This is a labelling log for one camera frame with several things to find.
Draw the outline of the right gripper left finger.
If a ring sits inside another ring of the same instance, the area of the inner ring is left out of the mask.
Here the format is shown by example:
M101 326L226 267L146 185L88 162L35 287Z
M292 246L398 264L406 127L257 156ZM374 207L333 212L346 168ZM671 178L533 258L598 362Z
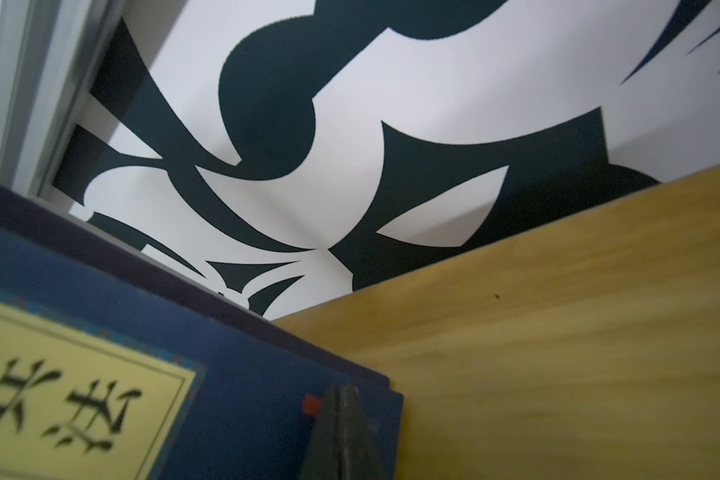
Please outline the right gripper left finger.
M332 385L321 400L309 445L301 465L300 479L343 478L339 388Z

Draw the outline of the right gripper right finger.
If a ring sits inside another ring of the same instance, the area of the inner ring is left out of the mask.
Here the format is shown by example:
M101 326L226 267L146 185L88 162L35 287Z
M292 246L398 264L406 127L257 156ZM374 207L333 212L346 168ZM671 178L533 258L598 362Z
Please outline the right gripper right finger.
M339 478L387 478L359 392L351 384L339 388Z

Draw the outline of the navy book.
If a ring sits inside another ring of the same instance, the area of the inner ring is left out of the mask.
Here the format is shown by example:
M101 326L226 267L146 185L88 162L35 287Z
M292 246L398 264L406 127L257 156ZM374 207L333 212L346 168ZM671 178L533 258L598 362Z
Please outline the navy book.
M341 384L393 477L399 393L0 228L0 479L295 479Z
M118 240L111 241L81 221L59 215L3 186L0 186L0 227L273 346L383 387L391 385L387 376L287 333L134 248Z

